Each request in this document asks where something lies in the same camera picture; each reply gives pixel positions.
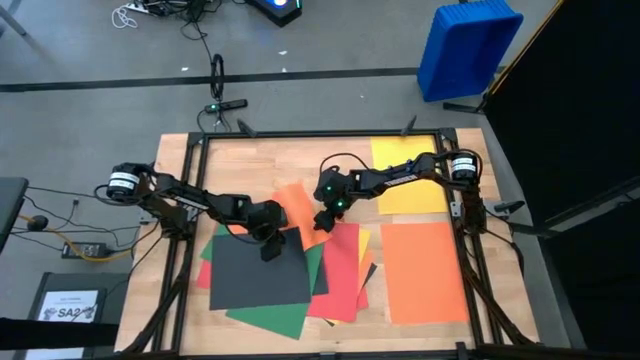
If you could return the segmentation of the black USB hub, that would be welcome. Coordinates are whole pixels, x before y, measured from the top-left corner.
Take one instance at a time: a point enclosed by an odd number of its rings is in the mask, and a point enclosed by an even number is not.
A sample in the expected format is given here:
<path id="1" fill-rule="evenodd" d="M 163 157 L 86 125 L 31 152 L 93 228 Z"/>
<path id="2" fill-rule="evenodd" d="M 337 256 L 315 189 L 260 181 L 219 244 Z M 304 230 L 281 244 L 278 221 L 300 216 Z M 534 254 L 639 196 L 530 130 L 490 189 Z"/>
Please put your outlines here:
<path id="1" fill-rule="evenodd" d="M 240 99 L 240 100 L 209 104 L 204 107 L 204 111 L 208 114 L 213 114 L 213 113 L 221 113 L 225 111 L 246 108 L 247 106 L 248 106 L 248 101 L 246 99 Z"/>

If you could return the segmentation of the black furniture corner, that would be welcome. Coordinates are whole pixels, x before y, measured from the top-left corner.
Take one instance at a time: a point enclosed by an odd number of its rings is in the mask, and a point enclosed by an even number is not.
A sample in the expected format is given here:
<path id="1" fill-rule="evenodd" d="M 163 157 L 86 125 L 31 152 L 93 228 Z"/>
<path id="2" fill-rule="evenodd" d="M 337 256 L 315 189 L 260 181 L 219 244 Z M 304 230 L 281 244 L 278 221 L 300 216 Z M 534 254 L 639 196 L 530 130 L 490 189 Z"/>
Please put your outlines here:
<path id="1" fill-rule="evenodd" d="M 0 177 L 0 254 L 24 203 L 29 181 L 24 177 Z"/>

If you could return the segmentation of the white SA2 label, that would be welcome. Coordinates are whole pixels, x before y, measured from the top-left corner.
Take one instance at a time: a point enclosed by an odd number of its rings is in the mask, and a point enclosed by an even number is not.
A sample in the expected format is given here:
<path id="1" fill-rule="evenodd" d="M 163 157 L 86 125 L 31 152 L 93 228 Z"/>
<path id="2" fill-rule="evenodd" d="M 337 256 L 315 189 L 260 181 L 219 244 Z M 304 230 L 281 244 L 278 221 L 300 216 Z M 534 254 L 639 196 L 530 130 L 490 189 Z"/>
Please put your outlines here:
<path id="1" fill-rule="evenodd" d="M 37 313 L 45 322 L 92 323 L 98 310 L 98 290 L 47 292 Z"/>

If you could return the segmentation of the blue plastic bin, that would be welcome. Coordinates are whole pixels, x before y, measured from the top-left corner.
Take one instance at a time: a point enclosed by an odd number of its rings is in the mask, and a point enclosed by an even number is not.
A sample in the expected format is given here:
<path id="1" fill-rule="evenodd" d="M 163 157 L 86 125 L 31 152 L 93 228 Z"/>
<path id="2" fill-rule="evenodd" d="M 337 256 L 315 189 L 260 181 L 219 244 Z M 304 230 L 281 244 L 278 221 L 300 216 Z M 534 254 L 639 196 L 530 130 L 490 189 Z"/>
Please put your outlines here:
<path id="1" fill-rule="evenodd" d="M 523 20 L 504 0 L 439 7 L 417 71 L 423 100 L 482 93 Z"/>

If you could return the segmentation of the green paper sheet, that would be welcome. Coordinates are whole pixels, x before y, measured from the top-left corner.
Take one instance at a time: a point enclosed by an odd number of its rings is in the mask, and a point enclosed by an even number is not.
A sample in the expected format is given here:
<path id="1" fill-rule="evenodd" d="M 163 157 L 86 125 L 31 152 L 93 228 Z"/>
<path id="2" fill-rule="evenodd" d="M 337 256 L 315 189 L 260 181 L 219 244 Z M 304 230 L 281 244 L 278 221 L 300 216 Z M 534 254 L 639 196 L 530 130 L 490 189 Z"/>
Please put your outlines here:
<path id="1" fill-rule="evenodd" d="M 324 245 L 316 245 L 305 252 L 309 275 L 309 289 L 312 296 L 315 290 L 321 266 Z M 299 339 L 304 326 L 310 300 L 303 303 L 286 305 L 268 305 L 250 308 L 231 309 L 226 316 L 285 337 Z"/>
<path id="2" fill-rule="evenodd" d="M 207 262 L 210 262 L 212 260 L 212 255 L 213 255 L 213 241 L 215 240 L 216 237 L 228 235 L 228 234 L 229 234 L 229 231 L 226 229 L 225 226 L 218 225 L 213 235 L 209 239 L 208 243 L 206 244 L 204 249 L 201 251 L 200 258 Z"/>

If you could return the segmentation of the grey metal leg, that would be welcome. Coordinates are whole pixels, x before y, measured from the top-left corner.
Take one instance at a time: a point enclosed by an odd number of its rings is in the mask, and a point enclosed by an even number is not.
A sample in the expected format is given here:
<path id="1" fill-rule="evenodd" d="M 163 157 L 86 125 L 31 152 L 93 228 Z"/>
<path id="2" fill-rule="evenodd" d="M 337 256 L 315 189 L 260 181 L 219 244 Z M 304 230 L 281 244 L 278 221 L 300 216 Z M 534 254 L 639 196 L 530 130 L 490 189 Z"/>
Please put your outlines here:
<path id="1" fill-rule="evenodd" d="M 51 55 L 41 42 L 34 39 L 30 33 L 14 18 L 12 13 L 0 4 L 0 19 L 8 25 L 19 37 L 29 46 L 29 48 L 37 53 L 41 58 L 50 60 Z"/>

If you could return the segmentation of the black partition panel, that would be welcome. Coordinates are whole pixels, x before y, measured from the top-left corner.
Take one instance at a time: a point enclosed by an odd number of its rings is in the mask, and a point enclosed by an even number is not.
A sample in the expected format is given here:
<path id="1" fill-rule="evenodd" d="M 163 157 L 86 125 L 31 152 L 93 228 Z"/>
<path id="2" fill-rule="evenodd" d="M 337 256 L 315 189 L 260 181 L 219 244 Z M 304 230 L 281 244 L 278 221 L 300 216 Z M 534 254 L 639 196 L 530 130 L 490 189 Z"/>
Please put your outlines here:
<path id="1" fill-rule="evenodd" d="M 640 0 L 560 0 L 485 107 L 572 346 L 640 360 Z"/>

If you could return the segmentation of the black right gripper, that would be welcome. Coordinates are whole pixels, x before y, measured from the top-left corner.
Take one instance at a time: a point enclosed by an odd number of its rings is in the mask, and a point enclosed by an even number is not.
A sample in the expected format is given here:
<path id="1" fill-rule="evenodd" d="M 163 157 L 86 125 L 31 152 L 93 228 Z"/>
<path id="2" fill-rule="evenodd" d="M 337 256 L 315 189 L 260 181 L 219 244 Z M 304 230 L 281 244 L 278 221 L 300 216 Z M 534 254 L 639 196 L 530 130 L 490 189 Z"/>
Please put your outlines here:
<path id="1" fill-rule="evenodd" d="M 336 221 L 341 220 L 350 208 L 350 200 L 346 197 L 327 197 L 322 200 L 324 210 L 314 217 L 314 229 L 331 232 Z"/>

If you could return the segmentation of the black clamp lever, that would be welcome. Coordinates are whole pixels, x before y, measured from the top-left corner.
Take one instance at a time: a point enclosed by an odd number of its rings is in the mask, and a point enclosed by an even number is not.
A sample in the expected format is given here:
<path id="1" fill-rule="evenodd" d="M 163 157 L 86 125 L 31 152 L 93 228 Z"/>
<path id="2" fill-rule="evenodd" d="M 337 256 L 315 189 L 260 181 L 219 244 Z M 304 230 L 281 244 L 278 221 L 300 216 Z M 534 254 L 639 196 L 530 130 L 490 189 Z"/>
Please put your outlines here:
<path id="1" fill-rule="evenodd" d="M 511 201 L 511 202 L 501 202 L 496 203 L 492 206 L 492 210 L 495 214 L 500 214 L 504 216 L 509 216 L 510 214 L 518 211 L 526 204 L 523 200 Z"/>

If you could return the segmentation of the black aluminium table frame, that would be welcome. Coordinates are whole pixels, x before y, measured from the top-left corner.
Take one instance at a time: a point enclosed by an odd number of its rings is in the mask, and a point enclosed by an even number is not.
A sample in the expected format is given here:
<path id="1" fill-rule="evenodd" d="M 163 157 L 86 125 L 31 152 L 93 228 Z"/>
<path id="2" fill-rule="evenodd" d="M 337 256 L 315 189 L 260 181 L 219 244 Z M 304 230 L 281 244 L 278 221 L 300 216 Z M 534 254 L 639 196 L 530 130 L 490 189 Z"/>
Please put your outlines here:
<path id="1" fill-rule="evenodd" d="M 199 135 L 165 134 L 155 159 L 157 170 L 183 175 L 213 192 L 247 193 L 265 199 L 279 186 L 301 182 L 312 190 L 323 158 L 336 154 L 348 167 L 371 157 L 375 132 L 368 130 L 264 132 L 256 137 L 217 133 L 206 146 Z M 199 253 L 215 225 L 199 220 L 192 244 L 173 243 L 147 229 L 136 250 L 137 269 L 127 286 L 115 347 L 131 345 L 157 308 L 163 282 L 183 264 L 200 267 Z M 492 320 L 480 296 L 466 291 L 469 320 L 460 323 L 394 325 L 382 271 L 367 286 L 369 306 L 348 325 L 330 326 L 318 318 L 305 322 L 302 336 L 289 339 L 226 317 L 209 307 L 208 293 L 190 283 L 169 307 L 160 329 L 164 349 L 185 360 L 270 358 L 273 360 L 370 360 L 376 358 L 453 359 L 456 346 L 475 346 L 475 336 L 492 341 Z"/>

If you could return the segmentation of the black case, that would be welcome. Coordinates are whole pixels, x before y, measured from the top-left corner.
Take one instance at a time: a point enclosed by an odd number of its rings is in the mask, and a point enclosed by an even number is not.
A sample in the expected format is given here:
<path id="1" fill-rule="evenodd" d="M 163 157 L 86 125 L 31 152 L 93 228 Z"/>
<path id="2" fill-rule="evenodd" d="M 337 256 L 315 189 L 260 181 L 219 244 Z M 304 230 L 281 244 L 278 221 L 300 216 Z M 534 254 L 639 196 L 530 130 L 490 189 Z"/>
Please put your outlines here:
<path id="1" fill-rule="evenodd" d="M 38 320 L 37 313 L 47 292 L 98 290 L 98 310 L 92 323 L 118 325 L 124 306 L 126 283 L 125 273 L 56 274 L 43 275 L 36 297 L 29 312 L 29 320 Z M 114 352 L 114 341 L 100 347 L 75 347 L 60 349 L 36 349 L 17 351 L 13 360 L 55 360 L 55 359 L 97 359 Z"/>

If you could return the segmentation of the black computer with lights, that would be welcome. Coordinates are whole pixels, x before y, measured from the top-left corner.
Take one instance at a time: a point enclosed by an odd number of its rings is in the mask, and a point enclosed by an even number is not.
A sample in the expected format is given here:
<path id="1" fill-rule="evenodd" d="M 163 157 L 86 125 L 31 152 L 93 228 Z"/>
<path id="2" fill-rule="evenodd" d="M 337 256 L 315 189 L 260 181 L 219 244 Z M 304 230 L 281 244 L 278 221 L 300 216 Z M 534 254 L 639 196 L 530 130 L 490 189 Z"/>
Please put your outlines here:
<path id="1" fill-rule="evenodd" d="M 245 0 L 270 21 L 284 27 L 302 15 L 302 0 Z"/>

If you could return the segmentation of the black paper sheet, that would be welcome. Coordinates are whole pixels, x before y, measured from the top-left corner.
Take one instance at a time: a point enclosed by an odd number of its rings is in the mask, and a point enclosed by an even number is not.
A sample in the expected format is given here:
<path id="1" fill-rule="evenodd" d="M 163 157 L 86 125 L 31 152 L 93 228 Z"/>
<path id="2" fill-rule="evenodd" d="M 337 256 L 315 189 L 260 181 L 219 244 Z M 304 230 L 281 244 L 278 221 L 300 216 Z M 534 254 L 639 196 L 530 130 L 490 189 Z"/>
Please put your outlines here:
<path id="1" fill-rule="evenodd" d="M 244 243 L 245 235 L 212 240 L 210 308 L 239 309 L 307 303 L 311 299 L 309 271 L 300 232 L 283 232 L 281 254 L 265 262 L 260 247 Z"/>
<path id="2" fill-rule="evenodd" d="M 377 270 L 377 265 L 372 263 L 369 266 L 369 270 L 368 270 L 368 273 L 367 273 L 367 275 L 365 277 L 363 286 L 365 286 L 368 283 L 368 281 L 374 275 L 376 270 Z M 323 294 L 327 294 L 328 292 L 329 292 L 329 290 L 328 290 L 328 282 L 327 282 L 327 277 L 326 277 L 324 260 L 320 259 L 320 263 L 319 263 L 319 266 L 318 266 L 318 272 L 316 274 L 316 281 L 315 281 L 315 285 L 314 285 L 314 289 L 312 291 L 312 294 L 313 295 L 323 295 Z"/>

